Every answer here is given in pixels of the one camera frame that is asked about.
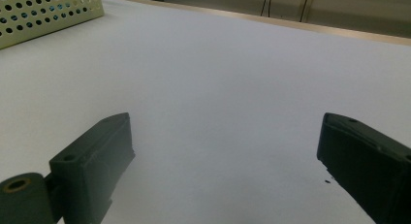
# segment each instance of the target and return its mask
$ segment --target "black plastic part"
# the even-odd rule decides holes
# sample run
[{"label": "black plastic part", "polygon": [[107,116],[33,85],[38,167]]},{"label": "black plastic part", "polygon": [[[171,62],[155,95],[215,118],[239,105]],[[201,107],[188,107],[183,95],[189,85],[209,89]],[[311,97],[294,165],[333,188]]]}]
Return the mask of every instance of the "black plastic part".
[{"label": "black plastic part", "polygon": [[1,224],[54,223],[42,175],[14,176],[0,188]]},{"label": "black plastic part", "polygon": [[51,173],[0,184],[0,224],[99,224],[135,157],[128,113],[101,120],[50,160]]},{"label": "black plastic part", "polygon": [[411,223],[411,149],[358,120],[326,113],[317,158],[376,223]]},{"label": "black plastic part", "polygon": [[134,156],[128,113],[101,120],[54,156],[49,163],[52,179],[64,188],[65,223],[100,223]]}]

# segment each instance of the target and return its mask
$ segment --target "hole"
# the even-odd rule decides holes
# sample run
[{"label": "hole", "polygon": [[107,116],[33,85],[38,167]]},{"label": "hole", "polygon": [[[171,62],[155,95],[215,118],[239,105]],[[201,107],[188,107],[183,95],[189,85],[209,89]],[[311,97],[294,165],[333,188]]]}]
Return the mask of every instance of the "hole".
[{"label": "hole", "polygon": [[4,186],[3,191],[6,193],[17,192],[27,187],[30,182],[30,178],[19,178],[17,180],[11,181],[6,186]]},{"label": "hole", "polygon": [[63,158],[63,160],[64,160],[64,161],[72,161],[72,160],[74,160],[75,158],[76,158],[75,155],[69,154],[69,155],[65,156],[65,157]]}]

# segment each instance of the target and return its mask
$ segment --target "white tabletop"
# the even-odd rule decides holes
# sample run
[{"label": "white tabletop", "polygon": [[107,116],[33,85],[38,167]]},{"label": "white tabletop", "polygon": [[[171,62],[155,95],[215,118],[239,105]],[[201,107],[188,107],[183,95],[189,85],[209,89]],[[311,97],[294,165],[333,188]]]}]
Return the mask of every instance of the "white tabletop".
[{"label": "white tabletop", "polygon": [[411,47],[121,0],[0,50],[0,169],[132,119],[104,223],[373,223],[316,159],[325,112],[411,145]]}]

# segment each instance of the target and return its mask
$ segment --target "perforated basket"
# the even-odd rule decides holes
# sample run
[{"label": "perforated basket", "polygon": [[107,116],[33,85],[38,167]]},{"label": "perforated basket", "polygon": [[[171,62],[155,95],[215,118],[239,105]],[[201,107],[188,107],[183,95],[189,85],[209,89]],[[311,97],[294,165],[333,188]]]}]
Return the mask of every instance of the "perforated basket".
[{"label": "perforated basket", "polygon": [[0,0],[0,48],[103,14],[101,0]]}]

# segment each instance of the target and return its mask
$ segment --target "table surface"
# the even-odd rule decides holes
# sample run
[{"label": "table surface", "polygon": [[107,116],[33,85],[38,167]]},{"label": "table surface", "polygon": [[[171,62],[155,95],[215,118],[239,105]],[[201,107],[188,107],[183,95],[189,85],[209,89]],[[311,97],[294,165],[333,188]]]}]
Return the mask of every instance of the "table surface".
[{"label": "table surface", "polygon": [[45,176],[94,123],[128,112],[137,158],[103,223],[373,223],[316,159],[322,117],[411,145],[411,47],[103,4],[0,50],[1,180]]}]

